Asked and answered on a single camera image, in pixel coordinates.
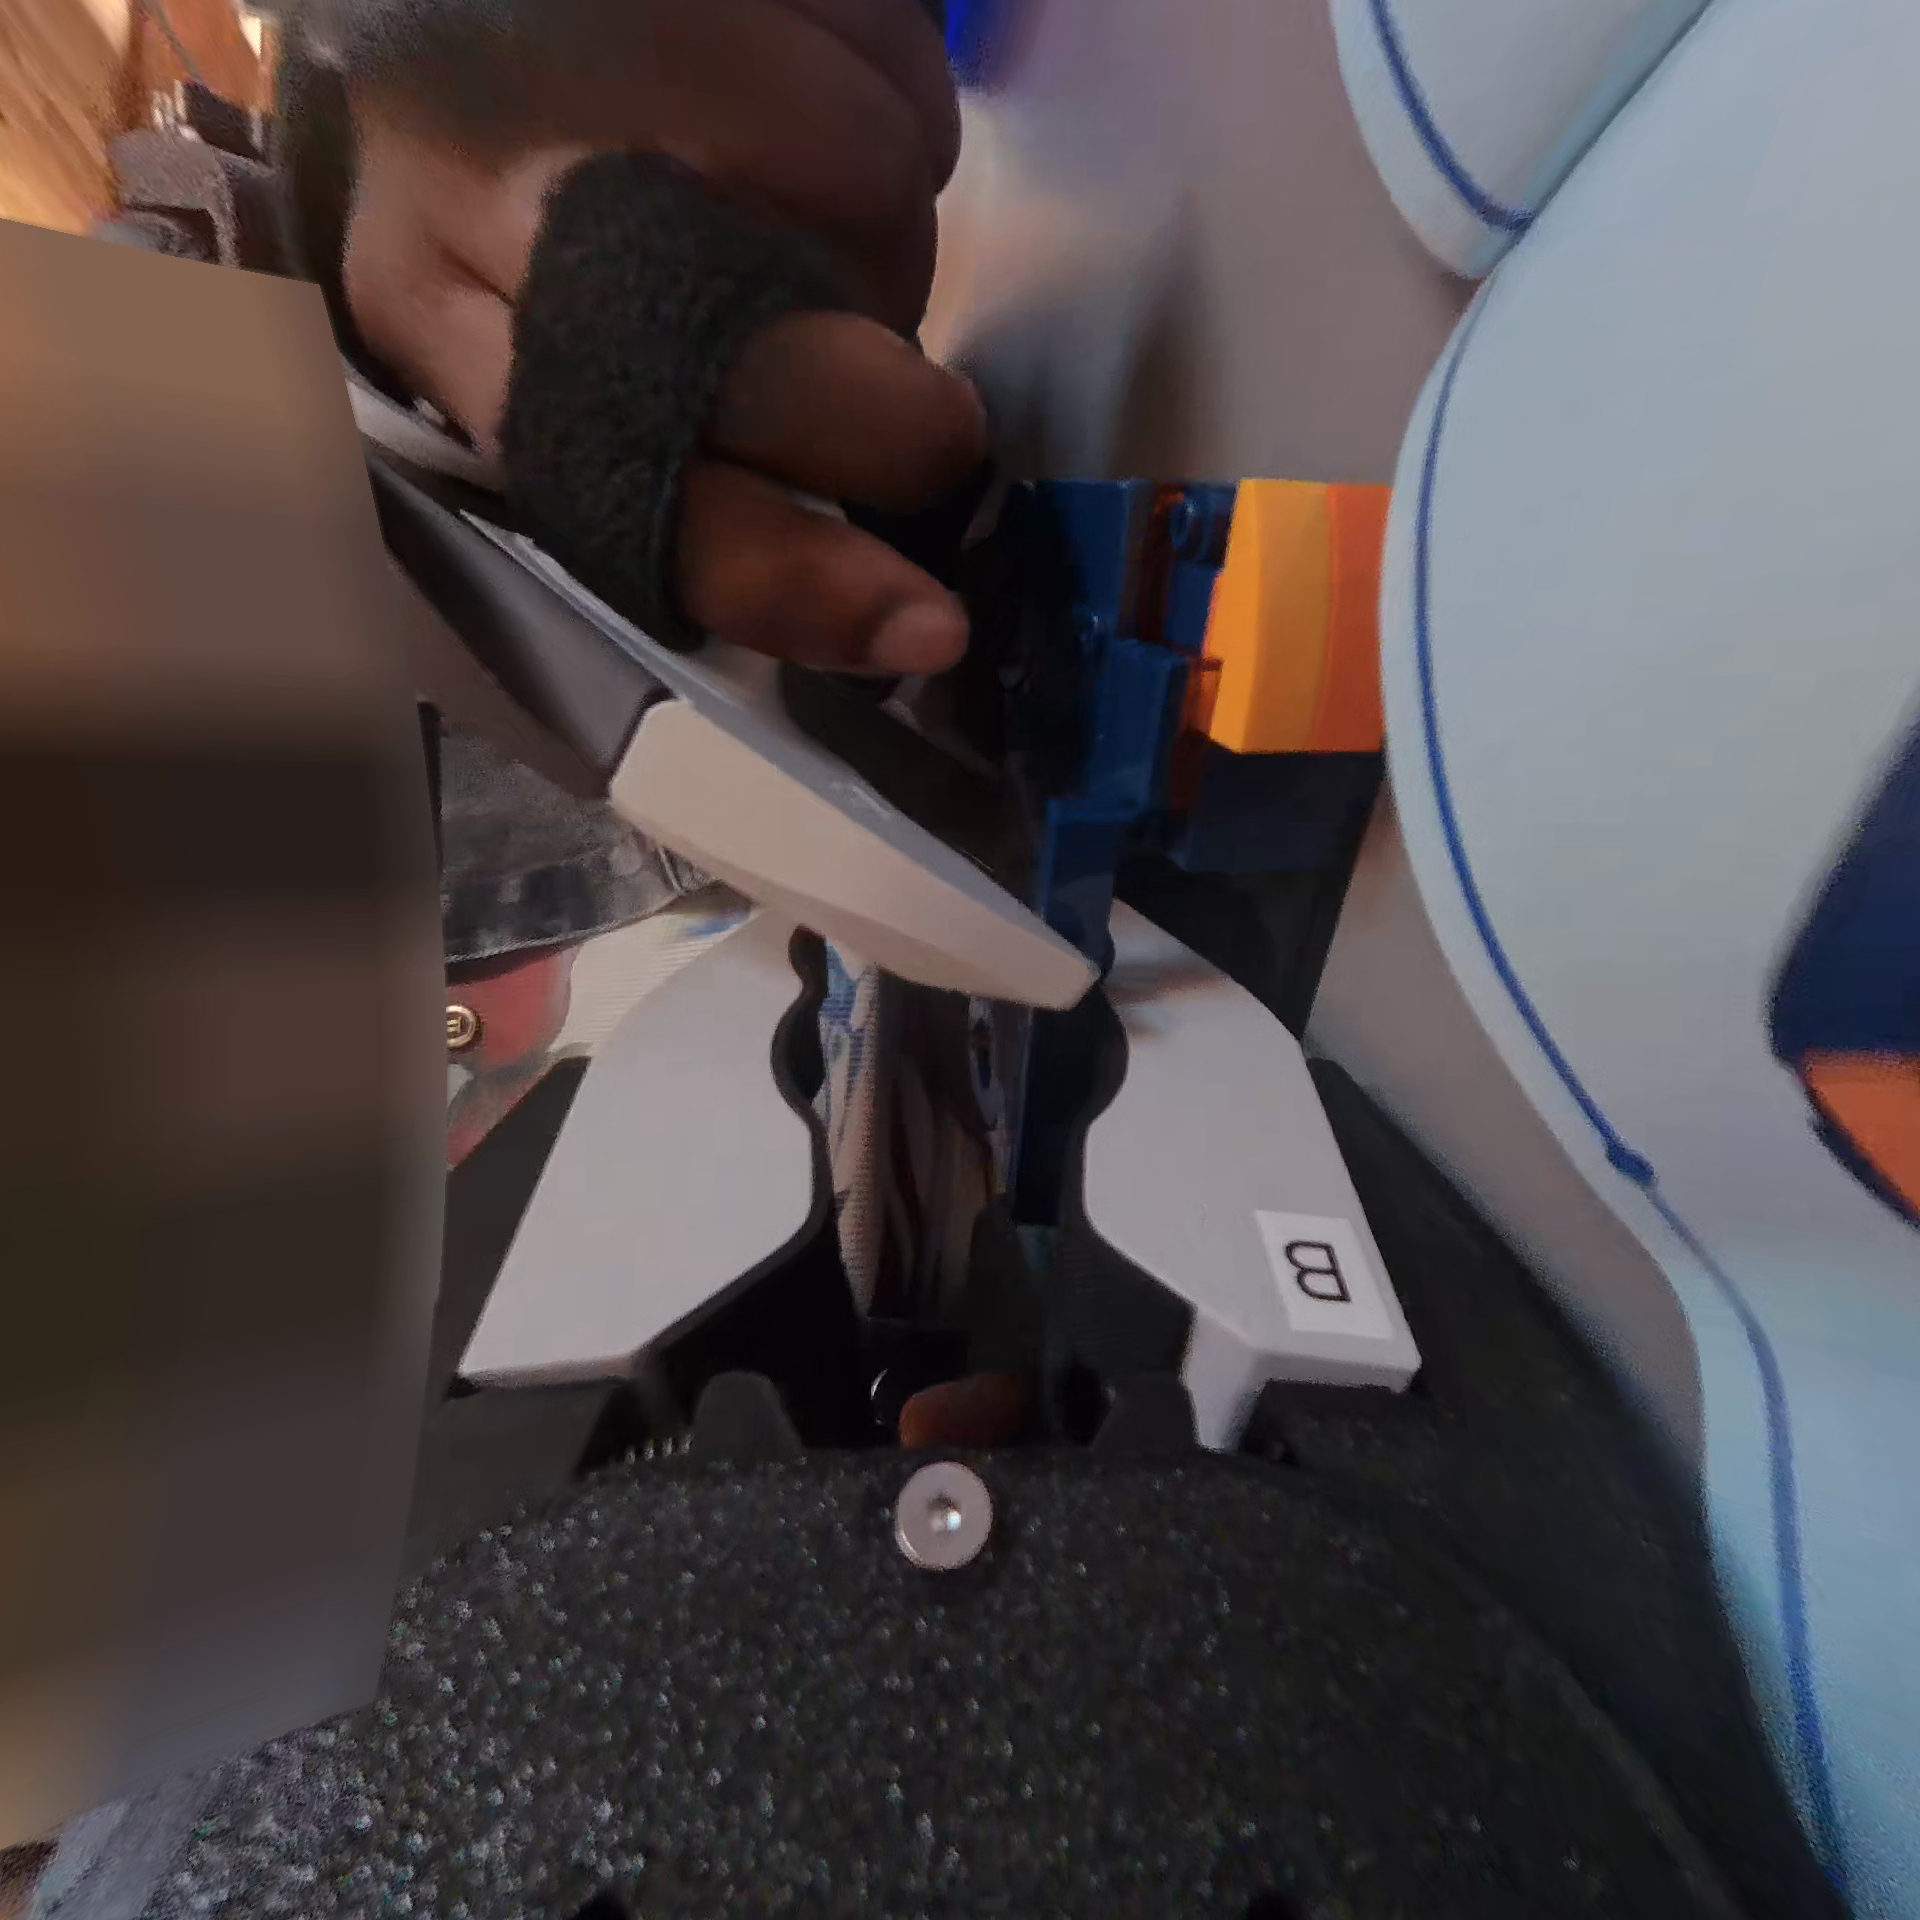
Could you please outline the instruction booklet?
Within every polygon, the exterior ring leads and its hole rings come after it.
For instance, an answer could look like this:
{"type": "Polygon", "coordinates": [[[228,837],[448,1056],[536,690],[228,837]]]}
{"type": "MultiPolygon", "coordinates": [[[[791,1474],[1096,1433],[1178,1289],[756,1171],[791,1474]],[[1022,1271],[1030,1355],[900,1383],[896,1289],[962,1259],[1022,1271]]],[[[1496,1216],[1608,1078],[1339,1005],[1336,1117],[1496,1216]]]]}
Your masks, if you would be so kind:
{"type": "Polygon", "coordinates": [[[1721,1581],[1916,1915],[1919,5],[1332,5],[1478,283],[1382,587],[1428,922],[1696,1345],[1721,1581]]]}

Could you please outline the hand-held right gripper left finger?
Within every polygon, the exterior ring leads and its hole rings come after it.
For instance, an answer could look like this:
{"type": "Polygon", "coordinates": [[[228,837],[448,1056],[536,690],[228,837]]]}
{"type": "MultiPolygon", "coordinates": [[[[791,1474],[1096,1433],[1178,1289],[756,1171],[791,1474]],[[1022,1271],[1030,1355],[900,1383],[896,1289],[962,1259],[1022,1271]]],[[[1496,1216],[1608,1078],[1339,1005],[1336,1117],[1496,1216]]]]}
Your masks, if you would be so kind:
{"type": "Polygon", "coordinates": [[[474,1385],[636,1375],[811,1217],[810,1119],[778,1083],[791,920],[748,920],[590,1056],[459,1359],[474,1385]]]}

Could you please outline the person's left hand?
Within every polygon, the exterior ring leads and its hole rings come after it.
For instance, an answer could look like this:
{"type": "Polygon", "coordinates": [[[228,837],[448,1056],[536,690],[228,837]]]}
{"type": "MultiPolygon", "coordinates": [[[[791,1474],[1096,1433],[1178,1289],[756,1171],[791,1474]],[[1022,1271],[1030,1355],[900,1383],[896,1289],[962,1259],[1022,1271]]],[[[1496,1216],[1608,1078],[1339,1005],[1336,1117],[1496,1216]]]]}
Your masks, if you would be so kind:
{"type": "Polygon", "coordinates": [[[968,649],[953,591],[873,529],[990,450],[920,339],[961,153],[943,5],[290,5],[280,147],[347,368],[427,466],[500,497],[513,329],[568,170],[658,155],[802,232],[856,311],[738,355],[683,471],[682,606],[704,639],[856,674],[968,649]]]}

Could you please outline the orange curved brick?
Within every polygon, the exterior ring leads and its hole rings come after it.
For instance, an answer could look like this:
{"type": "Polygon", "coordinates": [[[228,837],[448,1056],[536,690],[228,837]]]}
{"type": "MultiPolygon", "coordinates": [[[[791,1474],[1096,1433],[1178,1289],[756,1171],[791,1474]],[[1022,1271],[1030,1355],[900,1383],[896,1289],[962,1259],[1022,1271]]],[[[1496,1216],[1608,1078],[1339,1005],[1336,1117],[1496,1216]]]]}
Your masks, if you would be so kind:
{"type": "Polygon", "coordinates": [[[1239,481],[1208,614],[1206,736],[1238,753],[1377,753],[1386,485],[1239,481]]]}

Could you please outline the person's right hand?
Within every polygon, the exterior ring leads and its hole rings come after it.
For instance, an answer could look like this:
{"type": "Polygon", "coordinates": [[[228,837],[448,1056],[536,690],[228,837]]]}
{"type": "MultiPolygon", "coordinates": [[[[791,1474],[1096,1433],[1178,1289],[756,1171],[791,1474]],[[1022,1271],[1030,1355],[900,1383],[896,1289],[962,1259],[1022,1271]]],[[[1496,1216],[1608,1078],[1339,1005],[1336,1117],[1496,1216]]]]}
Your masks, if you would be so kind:
{"type": "Polygon", "coordinates": [[[1020,1373],[972,1373],[930,1383],[899,1409],[896,1437],[908,1450],[1009,1449],[1033,1423],[1035,1385],[1020,1373]]]}

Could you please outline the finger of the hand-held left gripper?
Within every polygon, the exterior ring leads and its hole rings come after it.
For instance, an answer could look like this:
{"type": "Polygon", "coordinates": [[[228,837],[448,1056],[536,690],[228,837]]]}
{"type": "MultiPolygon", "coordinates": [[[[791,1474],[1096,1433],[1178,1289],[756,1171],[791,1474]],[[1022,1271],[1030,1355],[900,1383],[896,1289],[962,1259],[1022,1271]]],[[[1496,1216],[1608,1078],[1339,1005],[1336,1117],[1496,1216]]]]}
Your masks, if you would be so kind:
{"type": "Polygon", "coordinates": [[[1063,934],[763,711],[652,704],[609,794],[692,865],[922,987],[1063,1011],[1098,979],[1063,934]]]}

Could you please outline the dark blue brick console model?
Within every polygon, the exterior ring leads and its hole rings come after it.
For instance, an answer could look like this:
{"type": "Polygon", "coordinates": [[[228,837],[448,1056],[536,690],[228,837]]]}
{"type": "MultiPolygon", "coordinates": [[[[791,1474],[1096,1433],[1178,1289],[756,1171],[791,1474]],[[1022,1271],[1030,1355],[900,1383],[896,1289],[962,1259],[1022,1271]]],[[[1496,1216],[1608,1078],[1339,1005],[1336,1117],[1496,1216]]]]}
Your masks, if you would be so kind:
{"type": "Polygon", "coordinates": [[[1298,1039],[1386,744],[1238,753],[1206,736],[1206,638],[1239,481],[1012,485],[968,552],[985,677],[968,723],[1015,783],[1015,890],[1050,926],[1106,963],[1114,904],[1131,904],[1298,1039]]]}

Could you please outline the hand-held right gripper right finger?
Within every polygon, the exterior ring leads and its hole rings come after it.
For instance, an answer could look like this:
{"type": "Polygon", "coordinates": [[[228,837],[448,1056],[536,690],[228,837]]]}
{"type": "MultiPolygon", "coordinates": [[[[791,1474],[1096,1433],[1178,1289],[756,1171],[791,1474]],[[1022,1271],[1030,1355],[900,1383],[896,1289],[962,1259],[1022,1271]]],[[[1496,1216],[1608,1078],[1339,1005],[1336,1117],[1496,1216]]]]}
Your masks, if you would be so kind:
{"type": "Polygon", "coordinates": [[[1091,1254],[1140,1298],[1206,1449],[1235,1450],[1270,1385],[1401,1391],[1423,1369],[1302,1041],[1128,903],[1106,1002],[1121,1083],[1087,1130],[1091,1254]]]}

